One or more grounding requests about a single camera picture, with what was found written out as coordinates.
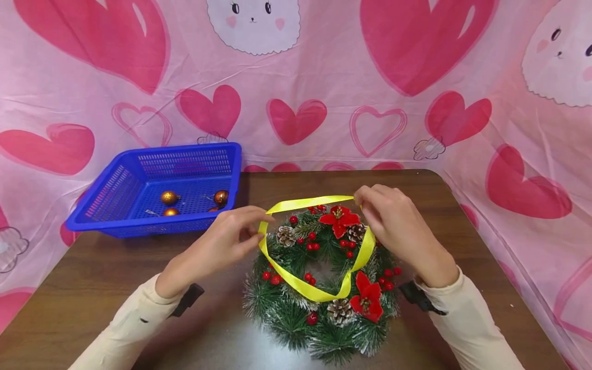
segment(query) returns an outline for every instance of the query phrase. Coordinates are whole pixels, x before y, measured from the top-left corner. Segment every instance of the wooden table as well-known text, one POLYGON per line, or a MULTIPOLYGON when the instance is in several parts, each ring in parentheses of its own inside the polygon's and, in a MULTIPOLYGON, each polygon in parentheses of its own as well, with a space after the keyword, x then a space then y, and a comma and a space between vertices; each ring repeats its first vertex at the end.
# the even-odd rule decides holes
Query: wooden table
MULTIPOLYGON (((417 205, 440 242, 482 291, 491 313, 526 369, 567 369, 506 279, 446 184, 428 170, 248 173, 238 205, 352 194, 361 185, 398 187, 417 205)), ((197 237, 178 234, 117 240, 84 233, 0 336, 0 369, 66 369, 109 323, 138 285, 160 272, 197 237)), ((206 293, 144 351, 137 369, 324 369, 307 353, 274 343, 241 309, 247 258, 206 281, 206 293)), ((340 369, 458 368, 427 315, 402 303, 388 342, 340 369)))

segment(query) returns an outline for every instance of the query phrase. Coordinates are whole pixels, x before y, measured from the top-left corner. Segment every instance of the blue plastic basket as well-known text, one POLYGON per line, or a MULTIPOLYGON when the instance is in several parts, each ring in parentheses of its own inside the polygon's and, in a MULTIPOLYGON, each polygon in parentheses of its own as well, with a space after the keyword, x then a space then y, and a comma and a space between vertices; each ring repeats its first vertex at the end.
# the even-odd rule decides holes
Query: blue plastic basket
POLYGON ((241 147, 237 143, 201 144, 128 150, 103 170, 66 221, 72 231, 98 230, 114 237, 205 230, 220 211, 234 207, 239 189, 241 147), (214 194, 229 192, 223 210, 214 194), (161 215, 169 206, 164 191, 181 200, 176 216, 161 215))

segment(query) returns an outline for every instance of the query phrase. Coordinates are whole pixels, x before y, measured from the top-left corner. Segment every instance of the cartoon face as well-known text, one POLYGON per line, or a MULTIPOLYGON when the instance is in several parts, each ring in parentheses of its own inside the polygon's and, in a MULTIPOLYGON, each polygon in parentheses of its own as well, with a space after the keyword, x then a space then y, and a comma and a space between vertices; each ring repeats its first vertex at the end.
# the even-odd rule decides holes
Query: cartoon face
POLYGON ((592 105, 592 1, 560 0, 522 60, 528 90, 570 107, 592 105))
POLYGON ((284 52, 300 36, 298 0, 208 0, 208 15, 225 44, 253 55, 284 52))

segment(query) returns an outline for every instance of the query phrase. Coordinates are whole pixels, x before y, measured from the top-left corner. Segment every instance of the cream sleeve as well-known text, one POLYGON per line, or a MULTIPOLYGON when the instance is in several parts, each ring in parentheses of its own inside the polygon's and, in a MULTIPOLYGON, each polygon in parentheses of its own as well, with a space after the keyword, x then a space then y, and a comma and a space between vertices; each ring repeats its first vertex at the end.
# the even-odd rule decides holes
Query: cream sleeve
POLYGON ((148 341, 179 305, 183 294, 158 296, 158 275, 139 286, 121 306, 109 326, 70 366, 70 370, 129 370, 148 341))
POLYGON ((418 286, 434 307, 447 313, 429 315, 463 370, 524 370, 493 322, 483 296, 462 271, 449 287, 418 286))

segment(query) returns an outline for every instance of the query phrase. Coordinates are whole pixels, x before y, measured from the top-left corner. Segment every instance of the yellow satin ribbon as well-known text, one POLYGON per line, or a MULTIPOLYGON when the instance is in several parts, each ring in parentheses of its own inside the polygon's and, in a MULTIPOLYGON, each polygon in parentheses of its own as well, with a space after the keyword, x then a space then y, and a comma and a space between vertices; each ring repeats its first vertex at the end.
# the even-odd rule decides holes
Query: yellow satin ribbon
MULTIPOLYGON (((284 211, 293 211, 300 208, 313 207, 319 204, 349 201, 352 199, 353 197, 349 197, 347 195, 332 195, 328 197, 283 201, 271 207, 271 209, 267 211, 267 214, 273 214, 276 212, 284 211)), ((261 224, 259 225, 259 232, 266 235, 267 226, 267 222, 261 222, 261 224)), ((368 260, 372 255, 372 251, 374 250, 375 245, 376 238, 374 237, 373 232, 371 232, 370 228, 368 227, 366 228, 366 233, 364 234, 364 239, 362 241, 362 247, 360 248, 358 257, 356 258, 356 262, 353 264, 353 267, 345 274, 339 293, 337 293, 337 295, 332 295, 310 285, 308 282, 300 280, 299 278, 297 278, 296 276, 292 275, 284 268, 282 268, 282 266, 278 265, 269 256, 269 252, 267 250, 267 237, 264 237, 263 240, 259 242, 259 248, 261 249, 261 252, 267 257, 269 263, 271 263, 271 265, 275 268, 277 273, 284 279, 284 281, 290 284, 290 286, 296 289, 300 294, 314 302, 327 302, 346 298, 349 295, 350 290, 352 289, 351 273, 366 266, 366 263, 368 263, 368 260)))

